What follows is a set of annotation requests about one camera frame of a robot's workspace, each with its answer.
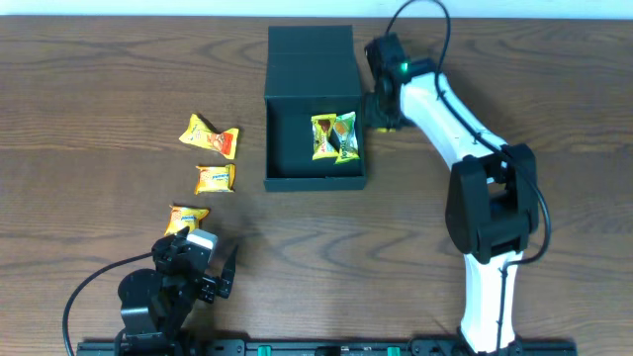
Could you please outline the green yellow snack packet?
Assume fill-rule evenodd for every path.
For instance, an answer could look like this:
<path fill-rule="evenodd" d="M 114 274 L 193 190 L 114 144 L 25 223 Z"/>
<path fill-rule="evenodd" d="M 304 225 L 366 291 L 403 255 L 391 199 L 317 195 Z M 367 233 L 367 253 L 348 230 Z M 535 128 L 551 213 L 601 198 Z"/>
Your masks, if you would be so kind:
<path fill-rule="evenodd" d="M 355 131 L 356 113 L 350 112 L 337 116 L 333 131 L 339 142 L 339 152 L 336 157 L 336 164 L 347 163 L 360 158 L 358 143 Z"/>

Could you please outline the yellow chocolate snack packet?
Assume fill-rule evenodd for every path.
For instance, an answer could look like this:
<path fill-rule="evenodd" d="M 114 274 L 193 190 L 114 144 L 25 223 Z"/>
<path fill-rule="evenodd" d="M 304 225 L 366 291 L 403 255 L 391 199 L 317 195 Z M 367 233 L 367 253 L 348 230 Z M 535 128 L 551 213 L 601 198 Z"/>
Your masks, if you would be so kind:
<path fill-rule="evenodd" d="M 313 160 L 335 158 L 337 156 L 337 150 L 329 141 L 335 119 L 335 114 L 323 114 L 311 117 L 314 135 Z"/>

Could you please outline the yellow biscuit snack packet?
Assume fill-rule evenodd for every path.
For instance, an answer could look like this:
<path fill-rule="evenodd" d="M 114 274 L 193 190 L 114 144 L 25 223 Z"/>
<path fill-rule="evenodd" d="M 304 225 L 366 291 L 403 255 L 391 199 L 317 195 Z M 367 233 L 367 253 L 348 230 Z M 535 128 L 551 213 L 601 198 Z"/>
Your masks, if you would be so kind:
<path fill-rule="evenodd" d="M 197 166 L 199 170 L 195 194 L 232 192 L 235 166 Z"/>

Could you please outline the yellow orange snack packet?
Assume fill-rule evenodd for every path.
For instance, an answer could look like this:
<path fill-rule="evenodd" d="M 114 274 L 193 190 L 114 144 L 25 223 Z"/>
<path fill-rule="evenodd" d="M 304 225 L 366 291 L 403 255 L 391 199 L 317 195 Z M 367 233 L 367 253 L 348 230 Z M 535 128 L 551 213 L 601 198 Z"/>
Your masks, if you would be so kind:
<path fill-rule="evenodd" d="M 238 128 L 231 128 L 221 133 L 214 132 L 197 114 L 192 114 L 186 131 L 179 140 L 203 149 L 212 150 L 224 158 L 233 160 L 236 153 Z"/>

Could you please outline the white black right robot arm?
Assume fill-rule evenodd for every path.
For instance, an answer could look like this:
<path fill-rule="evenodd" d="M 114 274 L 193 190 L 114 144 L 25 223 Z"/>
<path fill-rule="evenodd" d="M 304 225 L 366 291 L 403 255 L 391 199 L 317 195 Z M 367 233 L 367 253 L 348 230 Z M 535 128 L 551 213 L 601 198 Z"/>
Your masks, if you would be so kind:
<path fill-rule="evenodd" d="M 365 47 L 375 89 L 365 99 L 370 126 L 416 126 L 450 170 L 445 222 L 466 268 L 459 331 L 475 355 L 519 350 L 512 327 L 514 281 L 539 224 L 531 189 L 535 157 L 482 125 L 431 59 L 410 60 L 396 34 Z"/>

